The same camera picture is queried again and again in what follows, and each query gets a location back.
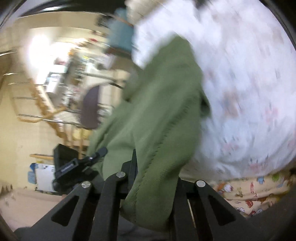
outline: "wall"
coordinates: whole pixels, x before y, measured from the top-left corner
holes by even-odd
[[[24,75],[10,75],[0,89],[0,179],[15,187],[34,189],[27,182],[29,165],[36,160],[29,157],[33,153],[52,155],[53,148],[62,143],[54,130],[45,122],[24,123],[17,120],[8,88],[13,86],[14,96],[30,96],[25,85],[7,85],[9,82],[25,81]],[[23,114],[41,115],[34,100],[15,100]]]
[[[40,70],[44,67],[46,68],[48,62],[51,62],[49,58],[50,45],[55,42],[60,32],[60,27],[32,28],[27,30],[19,52],[28,78],[32,78],[37,82]]]
[[[63,27],[59,37],[65,39],[93,38],[98,41],[106,42],[106,38],[99,35],[93,35],[91,30],[85,28]]]
[[[12,49],[11,32],[9,28],[2,28],[0,30],[0,52],[8,51]]]
[[[40,27],[73,27],[108,33],[108,29],[95,25],[97,19],[98,14],[90,12],[47,12],[19,18],[14,24],[20,34],[28,28]]]

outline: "metal frame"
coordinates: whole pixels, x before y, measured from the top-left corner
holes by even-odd
[[[112,86],[115,86],[117,88],[123,89],[122,86],[116,84],[116,79],[114,79],[113,77],[107,77],[107,76],[100,75],[100,74],[89,74],[89,73],[86,73],[86,72],[80,72],[80,74],[85,75],[85,76],[95,77],[95,78],[102,78],[102,79],[106,79],[106,80],[111,80],[112,82],[106,82],[106,83],[103,83],[103,84],[100,84],[100,85],[112,85]]]
[[[59,124],[68,124],[68,125],[73,125],[73,126],[76,126],[76,127],[83,128],[83,125],[81,125],[80,123],[76,123],[76,122],[67,122],[67,121],[50,120],[50,119],[44,119],[42,121],[52,122],[52,123],[59,123]]]
[[[120,200],[128,195],[136,174],[134,150],[132,160],[125,162],[120,172],[104,182],[98,176],[92,181],[82,182],[29,228],[21,241],[116,241]],[[258,229],[202,180],[195,183],[178,180],[168,226],[171,241],[266,240]]]

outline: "metal screw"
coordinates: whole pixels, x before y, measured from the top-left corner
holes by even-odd
[[[200,188],[203,188],[203,187],[205,186],[205,182],[204,182],[203,180],[198,180],[198,181],[196,182],[196,185],[197,185],[198,187],[200,187]]]
[[[89,181],[85,181],[85,182],[81,183],[81,186],[83,188],[89,188],[91,186],[91,183]]]
[[[126,176],[126,173],[125,172],[118,172],[118,173],[116,173],[116,176],[122,178],[122,177]]]

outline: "metal rod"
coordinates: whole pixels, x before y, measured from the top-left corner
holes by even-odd
[[[23,116],[23,117],[31,117],[31,118],[42,118],[42,115],[35,116],[35,115],[27,115],[27,114],[18,114],[18,116]]]
[[[80,110],[65,109],[64,111],[65,111],[65,112],[74,113],[74,114],[80,114]]]
[[[35,97],[20,96],[20,97],[13,97],[13,99],[36,100],[37,98],[35,98]]]
[[[0,53],[0,56],[3,56],[3,55],[7,55],[7,54],[11,54],[11,53],[17,53],[18,51],[14,51],[14,52],[10,52],[11,50],[9,51],[6,51],[6,52],[3,52],[3,53]]]
[[[81,125],[80,123],[76,123],[76,122],[67,122],[67,121],[49,120],[49,119],[44,119],[42,121],[45,121],[45,122],[53,122],[53,123],[60,123],[60,124],[68,124],[68,125],[73,125],[73,126],[77,126],[77,127],[83,127],[83,125]]]
[[[86,75],[86,76],[90,76],[90,77],[96,77],[96,78],[101,78],[101,79],[116,81],[116,79],[114,79],[113,77],[107,77],[105,75],[100,75],[100,74],[90,74],[90,73],[86,73],[86,72],[80,72],[80,74],[83,74],[83,75]]]
[[[109,84],[112,85],[112,86],[115,86],[115,87],[117,87],[117,88],[123,89],[123,87],[121,87],[121,86],[118,85],[118,84],[115,84],[115,83],[109,83]]]
[[[30,82],[9,83],[8,85],[25,85],[25,84],[30,84]]]
[[[20,73],[14,73],[14,72],[11,72],[11,73],[6,73],[6,74],[4,74],[3,76],[5,76],[5,75],[15,75],[15,74],[21,74],[22,72],[20,72]]]
[[[110,45],[109,44],[106,44],[106,43],[104,43],[104,42],[101,42],[102,44],[104,44],[104,45],[106,45],[107,47],[110,47]]]
[[[37,153],[33,153],[33,154],[31,154],[31,155],[38,155],[38,156],[51,156],[51,157],[53,157],[54,155],[45,155],[45,154],[37,154]]]

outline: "cartoon print fabric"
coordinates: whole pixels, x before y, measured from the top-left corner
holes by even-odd
[[[134,63],[145,68],[176,34],[191,44],[211,105],[180,177],[258,177],[264,185],[260,177],[296,155],[296,51],[288,35],[259,0],[206,1],[199,9],[168,0],[135,25]]]
[[[244,216],[254,216],[277,203],[296,183],[296,176],[278,172],[258,178],[209,182],[212,188]]]

